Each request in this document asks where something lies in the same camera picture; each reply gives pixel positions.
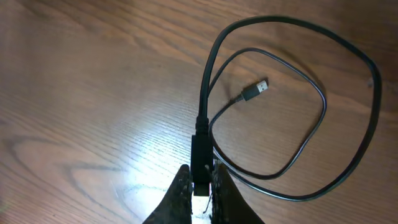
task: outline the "cable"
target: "cable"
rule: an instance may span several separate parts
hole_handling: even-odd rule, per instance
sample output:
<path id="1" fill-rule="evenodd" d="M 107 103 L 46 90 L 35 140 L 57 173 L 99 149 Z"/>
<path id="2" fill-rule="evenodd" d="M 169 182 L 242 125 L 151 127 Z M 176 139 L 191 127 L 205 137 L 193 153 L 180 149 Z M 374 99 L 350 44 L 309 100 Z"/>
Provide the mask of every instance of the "cable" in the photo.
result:
<path id="1" fill-rule="evenodd" d="M 315 132 L 317 131 L 317 129 L 319 128 L 319 125 L 321 125 L 321 122 L 323 120 L 323 118 L 325 117 L 326 114 L 326 97 L 324 92 L 322 92 L 321 88 L 313 81 L 311 80 L 306 74 L 304 74 L 303 72 L 301 72 L 299 69 L 295 68 L 293 65 L 291 65 L 290 63 L 286 62 L 285 60 L 279 58 L 278 56 L 269 53 L 265 50 L 262 49 L 257 49 L 257 48 L 246 48 L 246 49 L 242 49 L 239 50 L 237 52 L 235 52 L 234 54 L 232 54 L 232 56 L 229 57 L 229 59 L 227 59 L 225 61 L 225 63 L 220 67 L 220 69 L 218 70 L 216 76 L 214 77 L 213 81 L 210 84 L 210 88 L 209 91 L 211 91 L 215 85 L 215 83 L 217 82 L 217 79 L 220 77 L 221 73 L 223 72 L 223 70 L 225 69 L 225 67 L 238 55 L 243 54 L 245 52 L 258 52 L 260 54 L 264 54 L 278 62 L 280 62 L 281 64 L 285 65 L 286 67 L 290 68 L 291 70 L 293 70 L 294 72 L 296 72 L 297 74 L 299 74 L 301 77 L 303 77 L 306 81 L 308 81 L 313 87 L 314 89 L 316 89 L 316 91 L 319 93 L 319 95 L 321 96 L 322 99 L 322 112 L 319 115 L 318 121 L 317 123 L 313 126 L 311 132 L 308 133 L 308 135 L 305 137 L 303 143 L 301 143 L 301 146 L 296 150 L 296 152 L 294 153 L 294 155 L 290 158 L 290 161 L 288 161 L 288 163 L 286 163 L 286 165 L 281 168 L 280 171 L 276 172 L 275 174 L 271 174 L 271 175 L 261 175 L 261 174 L 255 174 L 253 172 L 247 171 L 243 168 L 241 168 L 240 166 L 236 165 L 233 161 L 231 161 L 221 150 L 221 148 L 218 146 L 214 135 L 213 135 L 213 125 L 216 122 L 216 120 L 232 105 L 234 105 L 235 103 L 239 102 L 242 98 L 237 97 L 233 100 L 231 100 L 227 105 L 225 105 L 216 115 L 215 117 L 211 120 L 210 124 L 209 124 L 209 135 L 211 140 L 213 141 L 213 147 L 214 147 L 214 153 L 215 156 L 220 159 L 228 168 L 234 170 L 235 172 L 240 172 L 242 174 L 245 174 L 247 176 L 253 177 L 253 178 L 257 178 L 260 180 L 271 180 L 271 179 L 275 179 L 280 177 L 282 174 L 284 174 L 292 165 L 293 163 L 297 160 L 297 158 L 299 158 L 299 155 L 302 153 L 304 147 L 307 145 L 307 143 L 309 142 L 309 140 L 311 139 L 311 137 L 315 134 Z"/>
<path id="2" fill-rule="evenodd" d="M 380 112 L 380 106 L 381 106 L 381 93 L 382 93 L 381 76 L 380 76 L 379 70 L 376 67 L 376 64 L 366 54 L 364 54 L 362 51 L 357 49 L 353 44 L 351 44 L 348 41 L 342 39 L 337 34 L 333 33 L 332 31 L 330 31 L 328 29 L 325 29 L 323 27 L 320 27 L 318 25 L 315 25 L 315 24 L 312 24 L 312 23 L 309 23 L 309 22 L 306 22 L 306 21 L 301 21 L 299 19 L 293 19 L 293 18 L 284 17 L 284 16 L 257 16 L 257 17 L 250 17 L 250 18 L 247 18 L 247 19 L 243 19 L 243 20 L 234 22 L 231 25 L 229 25 L 227 28 L 225 28 L 219 34 L 219 36 L 215 40 L 215 43 L 213 44 L 213 47 L 211 48 L 211 51 L 210 51 L 210 54 L 209 54 L 209 57 L 208 57 L 208 60 L 207 60 L 207 63 L 206 63 L 205 71 L 203 73 L 203 80 L 202 80 L 202 83 L 201 83 L 199 112 L 198 112 L 198 118 L 197 118 L 197 135 L 206 134 L 207 131 L 205 130 L 205 128 L 212 127 L 212 125 L 214 124 L 215 120 L 218 117 L 220 117 L 221 114 L 225 110 L 227 110 L 231 105 L 233 105 L 235 103 L 234 101 L 230 101 L 215 116 L 215 119 L 213 119 L 213 121 L 210 123 L 210 126 L 208 125 L 208 118 L 207 118 L 208 95 L 209 95 L 209 92 L 210 92 L 209 90 L 211 90 L 213 88 L 214 83 L 216 81 L 216 79 L 213 80 L 214 83 L 212 83 L 212 85 L 209 86 L 210 77 L 211 77 L 211 71 L 213 69 L 214 62 L 215 62 L 218 50 L 220 49 L 222 41 L 225 39 L 225 37 L 230 32 L 234 31 L 235 29 L 240 28 L 242 26 L 248 26 L 248 25 L 256 24 L 256 23 L 260 23 L 260 22 L 283 22 L 283 23 L 288 23 L 288 24 L 293 24 L 293 25 L 296 25 L 296 26 L 308 28 L 308 29 L 313 30 L 315 32 L 321 33 L 321 34 L 333 39 L 338 44 L 342 45 L 347 50 L 349 50 L 350 52 L 355 54 L 357 57 L 359 57 L 368 66 L 368 68 L 370 69 L 371 74 L 372 74 L 373 83 L 374 83 L 373 102 L 372 102 L 372 108 L 371 108 L 371 115 L 370 115 L 370 119 L 369 119 L 369 124 L 368 124 L 367 130 L 366 130 L 366 133 L 365 133 L 365 135 L 363 137 L 363 140 L 362 140 L 361 144 L 359 145 L 358 150 L 357 150 L 356 154 L 354 155 L 353 159 L 348 164 L 347 168 L 335 180 L 331 181 L 328 185 L 324 186 L 323 188 L 321 188 L 320 190 L 318 190 L 318 191 L 316 191 L 314 193 L 307 194 L 307 195 L 294 196 L 294 195 L 281 194 L 281 193 L 275 192 L 273 190 L 265 189 L 264 187 L 258 186 L 256 184 L 248 181 L 243 176 L 239 175 L 238 172 L 241 172 L 243 174 L 248 174 L 248 175 L 251 175 L 251 176 L 255 176 L 255 175 L 258 175 L 258 174 L 254 174 L 252 172 L 246 171 L 246 170 L 238 167 L 236 164 L 233 164 L 232 161 L 226 160 L 225 158 L 227 158 L 227 157 L 225 155 L 221 154 L 222 153 L 221 149 L 218 146 L 216 146 L 216 144 L 215 144 L 215 146 L 218 147 L 218 148 L 215 149 L 215 153 L 216 154 L 218 153 L 220 158 L 224 158 L 223 162 L 229 167 L 229 172 L 233 176 L 235 176 L 238 180 L 240 180 L 242 183 L 246 184 L 247 186 L 249 186 L 249 187 L 251 187 L 251 188 L 253 188 L 255 190 L 258 190 L 258 191 L 260 191 L 260 192 L 262 192 L 264 194 L 267 194 L 267 195 L 270 195 L 270 196 L 276 197 L 276 198 L 281 198 L 281 199 L 284 199 L 284 200 L 290 200 L 290 201 L 296 201 L 296 202 L 313 200 L 315 198 L 318 198 L 318 197 L 321 197 L 322 195 L 327 194 L 329 191 L 333 190 L 335 187 L 339 186 L 342 182 L 344 182 L 348 178 L 348 176 L 355 170 L 355 168 L 358 166 L 359 162 L 361 161 L 362 157 L 364 156 L 364 153 L 366 152 L 366 149 L 368 148 L 369 143 L 371 142 L 373 134 L 374 134 L 374 132 L 376 130 L 377 121 L 378 121 L 378 118 L 379 118 L 379 112 Z M 277 60 L 277 57 L 275 55 L 271 55 L 270 53 L 268 53 L 268 56 L 270 56 L 273 59 Z M 220 71 L 220 73 L 217 73 L 216 78 L 218 78 L 221 75 L 221 72 L 222 71 Z M 320 89 L 317 88 L 316 85 L 313 85 L 313 86 L 317 90 L 319 90 L 318 92 L 319 92 L 319 94 L 322 97 L 323 93 L 320 91 Z M 326 100 L 324 101 L 324 109 L 326 109 Z M 209 135 L 210 135 L 210 138 L 212 138 L 212 141 L 215 142 L 211 128 L 209 129 Z M 300 147 L 299 150 L 296 151 L 296 153 L 294 154 L 293 158 L 288 162 L 288 164 L 284 168 L 282 168 L 282 170 L 279 171 L 279 172 L 282 172 L 282 173 L 280 173 L 280 175 L 282 175 L 291 166 L 291 164 L 293 164 L 293 162 L 297 159 L 297 156 L 299 156 L 301 151 L 302 151 L 302 148 Z M 265 177 L 266 179 L 269 178 L 269 175 L 258 175 L 258 176 L 263 177 L 263 178 Z"/>

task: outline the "wooden table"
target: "wooden table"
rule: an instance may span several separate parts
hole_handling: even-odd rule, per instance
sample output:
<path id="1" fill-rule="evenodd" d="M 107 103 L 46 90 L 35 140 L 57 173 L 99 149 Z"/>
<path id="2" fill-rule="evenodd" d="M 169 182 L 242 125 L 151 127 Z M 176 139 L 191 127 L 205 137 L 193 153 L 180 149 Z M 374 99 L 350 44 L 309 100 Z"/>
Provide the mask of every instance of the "wooden table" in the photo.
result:
<path id="1" fill-rule="evenodd" d="M 0 222 L 140 223 L 181 164 L 190 163 L 200 82 L 219 32 L 245 17 L 282 14 L 352 41 L 383 77 L 379 125 L 359 167 L 311 202 L 271 198 L 237 182 L 266 223 L 398 222 L 398 3 L 396 1 L 2 0 L 0 1 Z M 258 24 L 225 40 L 260 47 L 327 90 L 328 111 L 283 177 L 259 182 L 313 192 L 350 162 L 372 101 L 366 66 L 333 41 L 283 24 Z M 233 106 L 215 127 L 237 164 L 280 169 L 315 122 L 316 91 L 265 56 L 239 56 L 210 96 L 210 116 L 254 80 L 269 90 Z M 195 198 L 194 223 L 208 223 Z"/>

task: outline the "thin wire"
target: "thin wire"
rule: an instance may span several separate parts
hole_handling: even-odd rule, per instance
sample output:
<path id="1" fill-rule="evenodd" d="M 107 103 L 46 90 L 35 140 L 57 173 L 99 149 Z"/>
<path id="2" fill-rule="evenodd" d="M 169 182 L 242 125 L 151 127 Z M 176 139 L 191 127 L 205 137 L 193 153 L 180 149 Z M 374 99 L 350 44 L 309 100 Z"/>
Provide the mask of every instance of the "thin wire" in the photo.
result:
<path id="1" fill-rule="evenodd" d="M 327 108 L 327 104 L 326 104 L 326 97 L 324 92 L 322 92 L 321 88 L 313 81 L 311 80 L 306 74 L 304 74 L 302 71 L 300 71 L 299 69 L 295 68 L 293 65 L 291 65 L 290 63 L 286 62 L 285 60 L 281 59 L 280 57 L 266 51 L 266 50 L 262 50 L 262 49 L 258 49 L 258 48 L 254 48 L 254 47 L 249 47 L 249 48 L 245 48 L 242 50 L 239 50 L 237 52 L 235 52 L 234 54 L 232 54 L 229 59 L 227 59 L 224 64 L 220 67 L 220 69 L 218 70 L 216 76 L 214 77 L 213 81 L 210 84 L 209 87 L 209 91 L 211 91 L 215 85 L 215 83 L 217 82 L 217 79 L 220 77 L 221 73 L 223 72 L 223 70 L 225 69 L 225 67 L 238 55 L 243 54 L 245 52 L 257 52 L 263 55 L 266 55 L 278 62 L 280 62 L 281 64 L 285 65 L 286 67 L 290 68 L 291 70 L 293 70 L 294 72 L 296 72 L 297 74 L 299 74 L 301 77 L 303 77 L 306 81 L 308 81 L 313 87 L 314 89 L 316 89 L 316 91 L 319 93 L 319 95 L 321 96 L 322 99 L 322 112 L 319 115 L 318 121 L 316 124 L 314 124 L 311 132 L 309 132 L 307 134 L 307 136 L 305 137 L 305 139 L 303 140 L 303 142 L 301 143 L 300 147 L 295 151 L 295 153 L 293 154 L 293 156 L 290 158 L 290 160 L 288 161 L 288 163 L 286 163 L 285 166 L 283 166 L 283 168 L 281 168 L 280 171 L 276 172 L 275 174 L 269 174 L 269 175 L 262 175 L 262 174 L 256 174 L 253 172 L 250 172 L 248 170 L 243 169 L 242 167 L 238 166 L 237 164 L 235 164 L 231 159 L 229 159 L 221 150 L 221 148 L 219 147 L 219 145 L 217 144 L 214 135 L 213 135 L 213 125 L 216 122 L 216 120 L 232 105 L 234 105 L 235 103 L 238 102 L 238 98 L 231 100 L 226 106 L 224 106 L 223 109 L 221 109 L 216 115 L 215 117 L 211 120 L 210 124 L 209 124 L 209 135 L 210 138 L 213 141 L 213 146 L 214 146 L 214 153 L 215 156 L 217 158 L 219 158 L 228 168 L 234 170 L 235 172 L 239 172 L 242 174 L 245 174 L 247 176 L 256 178 L 256 179 L 260 179 L 260 180 L 271 180 L 271 179 L 275 179 L 280 177 L 281 175 L 283 175 L 288 169 L 290 169 L 292 167 L 292 165 L 294 164 L 294 162 L 299 158 L 300 154 L 302 153 L 302 151 L 304 150 L 304 147 L 307 145 L 307 143 L 309 142 L 309 140 L 311 139 L 311 137 L 315 134 L 315 132 L 317 131 L 317 129 L 319 128 L 319 125 L 321 125 L 323 118 L 325 117 L 326 114 L 326 108 Z"/>
<path id="2" fill-rule="evenodd" d="M 312 24 L 312 23 L 309 23 L 306 21 L 301 21 L 299 19 L 293 19 L 293 18 L 284 17 L 284 16 L 251 17 L 251 18 L 247 18 L 247 19 L 243 19 L 243 20 L 234 22 L 231 25 L 229 25 L 227 28 L 225 28 L 219 34 L 215 43 L 213 44 L 210 54 L 209 54 L 209 57 L 208 57 L 208 60 L 207 60 L 207 63 L 206 63 L 205 71 L 203 73 L 203 80 L 201 83 L 198 120 L 207 119 L 208 94 L 209 94 L 209 89 L 210 89 L 211 71 L 213 69 L 214 62 L 215 62 L 218 50 L 220 49 L 222 41 L 225 39 L 225 37 L 230 32 L 234 31 L 237 28 L 240 28 L 242 26 L 251 25 L 251 24 L 261 23 L 261 22 L 283 22 L 283 23 L 300 26 L 300 27 L 305 27 L 305 28 L 308 28 L 315 32 L 321 33 L 321 34 L 333 39 L 338 44 L 342 45 L 347 50 L 349 50 L 350 52 L 355 54 L 357 57 L 359 57 L 368 66 L 368 68 L 370 69 L 371 74 L 372 74 L 373 83 L 374 83 L 373 102 L 372 102 L 372 108 L 371 108 L 371 114 L 370 114 L 368 127 L 367 127 L 367 130 L 363 137 L 363 140 L 361 141 L 361 144 L 359 145 L 356 154 L 354 155 L 351 162 L 348 164 L 347 168 L 338 177 L 336 177 L 333 181 L 331 181 L 329 184 L 327 184 L 320 190 L 317 190 L 316 192 L 313 192 L 310 194 L 299 195 L 299 196 L 281 194 L 281 193 L 275 192 L 273 190 L 265 189 L 264 187 L 254 184 L 254 183 L 248 181 L 247 179 L 245 179 L 243 176 L 239 175 L 233 169 L 229 168 L 229 172 L 233 176 L 235 176 L 238 180 L 240 180 L 247 186 L 249 186 L 257 191 L 260 191 L 264 194 L 270 195 L 272 197 L 281 198 L 284 200 L 296 201 L 296 202 L 313 200 L 315 198 L 318 198 L 318 197 L 321 197 L 322 195 L 327 194 L 328 192 L 333 190 L 335 187 L 339 186 L 342 182 L 344 182 L 349 177 L 349 175 L 355 170 L 355 168 L 360 163 L 362 157 L 364 156 L 366 149 L 368 148 L 369 143 L 371 142 L 373 134 L 376 130 L 377 122 L 379 119 L 379 113 L 380 113 L 380 107 L 381 107 L 381 95 L 382 95 L 381 76 L 380 76 L 380 73 L 379 73 L 379 70 L 378 70 L 376 64 L 365 53 L 363 53 L 362 51 L 357 49 L 353 44 L 349 43 L 347 40 L 342 39 L 337 34 L 335 34 L 334 32 L 332 32 L 328 29 L 325 29 L 323 27 L 320 27 L 318 25 L 315 25 L 315 24 Z M 232 164 L 229 164 L 228 167 L 231 167 L 231 166 L 237 170 L 237 167 L 233 166 Z"/>

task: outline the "thick black cable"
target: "thick black cable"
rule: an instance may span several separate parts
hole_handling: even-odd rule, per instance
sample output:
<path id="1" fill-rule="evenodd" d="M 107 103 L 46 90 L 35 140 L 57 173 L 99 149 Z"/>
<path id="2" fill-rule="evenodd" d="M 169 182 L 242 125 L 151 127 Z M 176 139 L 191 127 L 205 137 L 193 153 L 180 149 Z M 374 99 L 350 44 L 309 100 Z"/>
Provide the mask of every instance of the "thick black cable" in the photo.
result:
<path id="1" fill-rule="evenodd" d="M 300 147 L 295 151 L 295 153 L 293 154 L 293 156 L 290 158 L 290 160 L 288 161 L 288 163 L 286 163 L 285 166 L 283 166 L 283 168 L 281 168 L 280 171 L 276 172 L 275 174 L 269 174 L 269 175 L 262 175 L 262 174 L 256 174 L 253 172 L 250 172 L 248 170 L 243 169 L 242 167 L 238 166 L 237 164 L 235 164 L 233 161 L 231 161 L 231 159 L 229 159 L 221 150 L 221 148 L 218 146 L 214 135 L 213 135 L 213 125 L 216 122 L 216 120 L 233 104 L 237 103 L 241 98 L 235 98 L 233 100 L 231 100 L 226 106 L 224 106 L 224 108 L 222 108 L 215 116 L 214 118 L 211 120 L 210 124 L 209 124 L 209 135 L 211 140 L 213 141 L 213 146 L 214 146 L 214 153 L 215 156 L 220 159 L 228 168 L 234 170 L 235 172 L 240 172 L 242 174 L 245 174 L 247 176 L 256 178 L 256 179 L 260 179 L 260 180 L 271 180 L 271 179 L 275 179 L 280 177 L 281 175 L 283 175 L 289 168 L 292 167 L 292 165 L 294 164 L 294 162 L 299 158 L 300 154 L 302 153 L 302 151 L 304 150 L 304 147 L 307 145 L 307 143 L 309 142 L 309 140 L 311 139 L 311 137 L 315 134 L 315 132 L 317 131 L 317 129 L 319 128 L 319 125 L 321 125 L 323 118 L 325 117 L 326 114 L 326 108 L 327 108 L 327 104 L 326 104 L 326 97 L 324 92 L 322 92 L 322 89 L 313 81 L 310 79 L 310 77 L 308 77 L 306 74 L 304 74 L 302 71 L 300 71 L 299 69 L 295 68 L 293 65 L 291 65 L 290 63 L 286 62 L 285 60 L 279 58 L 278 56 L 262 50 L 262 49 L 258 49 L 258 48 L 254 48 L 254 47 L 249 47 L 249 48 L 245 48 L 242 50 L 239 50 L 237 52 L 235 52 L 234 54 L 232 54 L 229 59 L 227 59 L 224 64 L 220 67 L 220 69 L 218 70 L 217 74 L 215 75 L 213 81 L 210 84 L 210 88 L 209 91 L 211 91 L 215 85 L 215 83 L 217 82 L 217 79 L 220 77 L 221 73 L 223 72 L 223 70 L 225 69 L 225 67 L 238 55 L 243 54 L 245 52 L 257 52 L 263 55 L 266 55 L 278 62 L 280 62 L 281 64 L 285 65 L 286 67 L 290 68 L 291 70 L 293 70 L 294 72 L 296 72 L 297 74 L 299 74 L 302 78 L 304 78 L 306 81 L 308 81 L 313 87 L 314 89 L 316 89 L 316 91 L 319 93 L 319 95 L 321 96 L 322 99 L 322 112 L 319 115 L 318 121 L 314 124 L 312 130 L 307 134 L 307 136 L 305 137 L 305 139 L 303 140 L 303 142 L 301 143 Z"/>
<path id="2" fill-rule="evenodd" d="M 217 37 L 215 43 L 213 44 L 213 47 L 211 48 L 205 71 L 203 74 L 203 80 L 201 83 L 201 91 L 200 91 L 200 102 L 199 102 L 199 114 L 197 121 L 205 121 L 207 119 L 207 106 L 208 106 L 208 93 L 209 93 L 209 84 L 210 84 L 210 77 L 211 77 L 211 71 L 213 69 L 213 65 L 218 53 L 218 50 L 220 49 L 220 45 L 222 41 L 225 39 L 225 37 L 232 32 L 233 30 L 242 27 L 242 26 L 247 26 L 251 24 L 256 24 L 256 23 L 261 23 L 261 22 L 283 22 L 283 23 L 288 23 L 288 24 L 293 24 L 296 26 L 300 27 L 305 27 L 310 30 L 313 30 L 315 32 L 321 33 L 340 45 L 344 46 L 346 49 L 348 49 L 350 52 L 358 56 L 365 64 L 368 66 L 368 68 L 371 71 L 372 78 L 373 78 L 373 84 L 374 84 L 374 89 L 373 89 L 373 102 L 372 102 L 372 108 L 371 108 L 371 115 L 369 119 L 369 124 L 366 130 L 366 133 L 363 137 L 363 140 L 361 144 L 358 147 L 358 150 L 356 154 L 354 155 L 353 159 L 351 162 L 348 164 L 347 168 L 332 182 L 330 182 L 328 185 L 324 186 L 320 190 L 307 194 L 307 195 L 300 195 L 300 196 L 293 196 L 293 195 L 286 195 L 286 194 L 281 194 L 269 189 L 265 189 L 264 187 L 258 186 L 248 180 L 246 180 L 244 177 L 236 173 L 234 170 L 229 170 L 230 173 L 235 176 L 237 179 L 239 179 L 241 182 L 244 184 L 248 185 L 249 187 L 258 190 L 264 194 L 276 197 L 276 198 L 281 198 L 284 200 L 291 200 L 291 201 L 307 201 L 307 200 L 313 200 L 315 198 L 321 197 L 322 195 L 325 195 L 329 191 L 333 190 L 335 187 L 339 186 L 344 180 L 348 178 L 348 176 L 355 170 L 355 168 L 358 166 L 359 162 L 361 161 L 362 157 L 364 156 L 366 149 L 369 146 L 369 143 L 371 142 L 371 139 L 373 137 L 373 134 L 376 130 L 377 122 L 379 119 L 379 112 L 380 112 L 380 106 L 381 106 L 381 93 L 382 93 L 382 81 L 381 81 L 381 76 L 379 73 L 379 70 L 376 67 L 376 64 L 362 51 L 357 49 L 353 44 L 349 43 L 348 41 L 342 39 L 339 37 L 337 34 L 333 33 L 332 31 L 325 29 L 323 27 L 320 27 L 318 25 L 306 22 L 306 21 L 301 21 L 299 19 L 293 19 L 289 17 L 284 17 L 284 16 L 257 16 L 257 17 L 251 17 L 247 19 L 240 20 L 238 22 L 235 22 L 231 25 L 229 25 L 227 28 L 225 28 Z"/>

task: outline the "wood grain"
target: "wood grain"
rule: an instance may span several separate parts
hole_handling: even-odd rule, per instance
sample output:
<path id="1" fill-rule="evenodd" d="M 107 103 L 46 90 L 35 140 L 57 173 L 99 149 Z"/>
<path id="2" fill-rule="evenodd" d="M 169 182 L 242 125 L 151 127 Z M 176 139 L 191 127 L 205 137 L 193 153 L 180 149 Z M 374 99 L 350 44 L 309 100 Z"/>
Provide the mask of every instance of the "wood grain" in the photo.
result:
<path id="1" fill-rule="evenodd" d="M 362 163 L 328 195 L 305 203 L 237 183 L 266 223 L 396 223 L 398 216 L 398 3 L 391 0 L 2 0 L 0 1 L 0 222 L 140 223 L 181 164 L 190 161 L 201 76 L 218 33 L 249 16 L 282 14 L 325 26 L 379 65 L 383 101 Z M 325 37 L 258 24 L 234 31 L 217 69 L 235 50 L 269 50 L 322 82 L 328 111 L 283 177 L 259 182 L 313 192 L 350 162 L 369 118 L 367 68 Z M 213 115 L 255 79 L 262 97 L 223 115 L 216 138 L 237 164 L 278 170 L 321 104 L 288 69 L 239 56 L 210 96 Z M 195 198 L 193 221 L 207 198 Z"/>

